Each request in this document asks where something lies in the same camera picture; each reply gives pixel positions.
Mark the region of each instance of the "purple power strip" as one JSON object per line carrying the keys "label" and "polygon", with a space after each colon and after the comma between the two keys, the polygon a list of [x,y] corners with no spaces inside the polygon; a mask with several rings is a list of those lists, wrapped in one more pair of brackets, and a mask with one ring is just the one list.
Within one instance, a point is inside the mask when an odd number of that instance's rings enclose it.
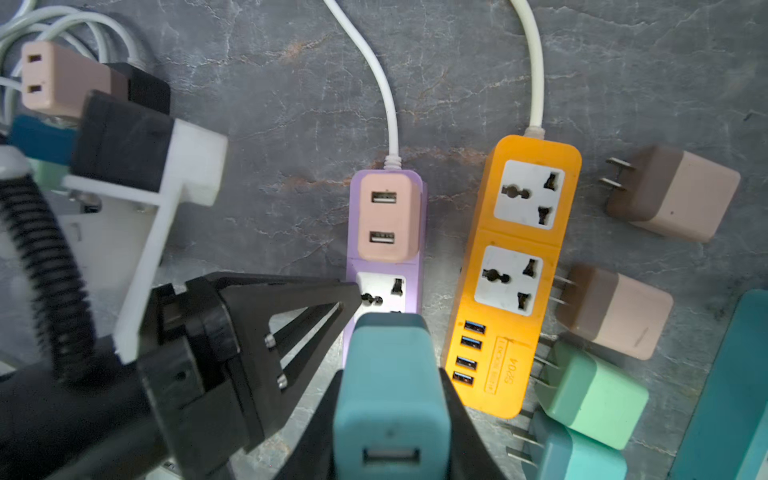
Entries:
{"label": "purple power strip", "polygon": [[[369,262],[359,257],[357,250],[357,230],[360,218],[360,181],[366,175],[390,175],[405,174],[419,187],[422,193],[422,217],[419,228],[419,252],[411,259],[403,263]],[[406,279],[406,311],[403,313],[422,312],[422,258],[424,254],[424,240],[426,238],[427,225],[427,184],[413,170],[361,170],[352,177],[349,185],[349,229],[346,238],[346,281],[357,281],[357,274],[383,273],[385,275],[403,276]],[[342,366],[346,364],[346,352],[349,349],[349,341],[355,329],[360,312],[355,313],[352,320],[344,328],[344,344],[342,354]]]}

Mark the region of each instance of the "orange power strip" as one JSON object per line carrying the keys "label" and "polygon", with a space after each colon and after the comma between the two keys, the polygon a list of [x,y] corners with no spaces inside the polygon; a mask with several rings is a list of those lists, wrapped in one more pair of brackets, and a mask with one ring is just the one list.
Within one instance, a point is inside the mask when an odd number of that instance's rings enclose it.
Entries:
{"label": "orange power strip", "polygon": [[441,358],[468,407],[522,408],[580,170],[571,145],[518,135],[485,161]]}

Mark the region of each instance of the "stone countertop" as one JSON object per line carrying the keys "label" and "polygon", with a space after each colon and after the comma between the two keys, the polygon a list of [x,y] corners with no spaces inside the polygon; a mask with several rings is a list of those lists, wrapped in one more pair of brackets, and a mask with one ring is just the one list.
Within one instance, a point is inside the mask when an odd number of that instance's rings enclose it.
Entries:
{"label": "stone countertop", "polygon": [[[3,2],[0,18],[16,3]],[[179,209],[158,283],[181,284],[216,270],[344,277],[349,179],[383,162],[386,122],[369,68],[323,2],[56,3],[125,23],[153,72],[170,83],[173,115],[230,138],[218,201]],[[429,184],[423,307],[437,354],[485,157],[528,120],[525,38],[506,0],[341,3],[388,73],[403,165]],[[594,263],[675,299],[652,359],[593,348],[650,390],[624,454],[629,479],[663,480],[736,299],[768,283],[768,2],[531,0],[531,6],[544,46],[547,137],[573,144],[584,157],[558,272],[575,261]],[[604,159],[627,158],[658,142],[741,173],[709,243],[659,237],[604,213],[609,190],[598,179],[615,173]],[[12,307],[0,313],[0,351],[31,362],[37,358],[31,322],[27,306],[9,299],[19,271],[8,257],[0,260],[0,303]],[[98,330],[108,333],[117,310],[107,300],[93,301]],[[562,331],[550,312],[544,334]],[[339,358],[337,343],[286,427],[249,455],[233,457],[240,478],[272,478]],[[525,407],[534,406],[529,391]],[[497,419],[470,415],[505,474],[524,478],[505,454],[505,446],[519,448],[519,441]]]}

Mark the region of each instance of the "white power cord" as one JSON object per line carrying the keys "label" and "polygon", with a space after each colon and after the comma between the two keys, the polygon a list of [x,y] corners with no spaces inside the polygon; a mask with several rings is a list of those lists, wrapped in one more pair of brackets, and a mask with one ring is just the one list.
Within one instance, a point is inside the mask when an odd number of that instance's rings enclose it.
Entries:
{"label": "white power cord", "polygon": [[525,136],[543,139],[544,128],[541,127],[541,123],[544,119],[544,54],[541,51],[541,37],[538,34],[536,18],[527,0],[509,0],[509,2],[515,7],[520,23],[523,24],[528,54],[531,57],[531,118],[528,121],[528,128],[525,129]]}
{"label": "white power cord", "polygon": [[[128,51],[127,62],[136,68],[146,70],[146,64],[141,60],[141,53],[133,35],[120,23],[116,22],[101,13],[82,12],[68,6],[51,6],[35,10],[37,0],[23,0],[14,16],[5,24],[0,25],[0,65],[5,63],[5,55],[10,47],[21,37],[29,33],[38,32],[36,41],[47,41],[61,38],[72,45],[81,55],[90,59],[96,58],[77,37],[66,31],[76,25],[85,23],[94,34],[96,40],[96,49],[98,61],[108,63],[111,61],[111,53],[106,34],[102,25],[114,30],[125,43]],[[57,18],[52,24],[42,23]],[[0,109],[0,118],[3,125],[0,130],[7,131],[13,122],[15,116],[15,96],[16,91],[21,91],[20,82],[16,81],[22,72],[22,63],[18,62],[11,71],[10,78],[0,77],[0,86],[5,89],[3,94],[2,109]]]}
{"label": "white power cord", "polygon": [[376,78],[376,83],[379,84],[379,90],[382,92],[384,99],[384,110],[386,111],[386,123],[389,130],[389,155],[385,157],[384,169],[385,170],[400,170],[402,167],[402,159],[399,156],[399,144],[397,133],[397,113],[395,111],[395,99],[392,97],[392,90],[389,89],[389,82],[384,74],[379,59],[376,54],[371,50],[368,42],[362,37],[355,25],[347,18],[344,11],[336,3],[336,0],[323,0],[326,3],[328,9],[336,17],[339,25],[344,29],[346,34],[355,42],[355,45],[362,53],[362,56],[366,58],[368,66],[373,71],[373,76]]}

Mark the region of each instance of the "cable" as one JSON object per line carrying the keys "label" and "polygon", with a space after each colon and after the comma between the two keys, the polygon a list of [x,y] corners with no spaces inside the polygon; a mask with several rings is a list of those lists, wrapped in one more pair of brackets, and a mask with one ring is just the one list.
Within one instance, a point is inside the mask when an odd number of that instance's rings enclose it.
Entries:
{"label": "cable", "polygon": [[22,4],[18,7],[18,10],[13,15],[13,18],[20,17],[23,14],[27,12],[31,12],[35,9],[35,6],[38,4],[38,0],[24,0]]}
{"label": "cable", "polygon": [[59,382],[75,383],[92,367],[91,309],[67,240],[30,171],[21,151],[0,147],[0,218],[35,292],[41,354]]}
{"label": "cable", "polygon": [[[113,18],[95,12],[82,12],[76,8],[63,5],[34,10],[36,4],[37,0],[23,0],[16,14],[8,22],[0,25],[0,65],[5,62],[5,55],[10,47],[26,34],[33,32],[39,32],[35,38],[36,41],[50,41],[62,38],[81,55],[95,59],[93,53],[82,41],[66,32],[69,28],[85,23],[94,35],[98,61],[100,63],[108,63],[112,57],[107,36],[102,28],[102,25],[105,25],[117,32],[125,43],[128,52],[127,62],[141,70],[147,69],[146,64],[141,60],[140,49],[133,35]],[[42,23],[53,18],[58,18],[58,20],[50,25]],[[11,71],[11,78],[3,78],[2,82],[0,82],[0,86],[5,87],[2,109],[0,109],[0,118],[2,118],[4,125],[2,125],[0,130],[7,131],[13,122],[13,117],[15,116],[15,90],[17,90],[16,85],[18,84],[14,78],[17,78],[21,72],[22,63],[19,62]]]}
{"label": "cable", "polygon": [[368,66],[373,71],[373,76],[376,78],[376,83],[379,84],[379,90],[382,92],[382,98],[384,99],[384,110],[386,111],[386,123],[389,130],[389,155],[385,157],[384,169],[385,170],[400,170],[402,167],[402,159],[399,156],[398,145],[398,132],[397,132],[397,112],[395,111],[395,99],[392,97],[392,90],[389,89],[389,82],[386,79],[386,74],[382,68],[379,59],[376,54],[373,53],[368,42],[362,37],[355,25],[347,18],[344,11],[336,3],[336,0],[323,0],[326,3],[328,9],[336,17],[339,25],[344,29],[346,34],[352,39],[357,48],[362,53],[362,56],[366,58]]}
{"label": "cable", "polygon": [[6,77],[0,77],[0,86],[22,91],[21,82],[18,82],[16,80],[11,80],[10,78],[6,78]]}
{"label": "cable", "polygon": [[544,54],[541,51],[541,37],[538,34],[536,18],[527,0],[509,0],[509,2],[515,7],[520,23],[523,24],[528,54],[531,57],[531,118],[528,128],[525,129],[525,136],[543,139],[544,128],[541,127],[541,123],[544,119]]}

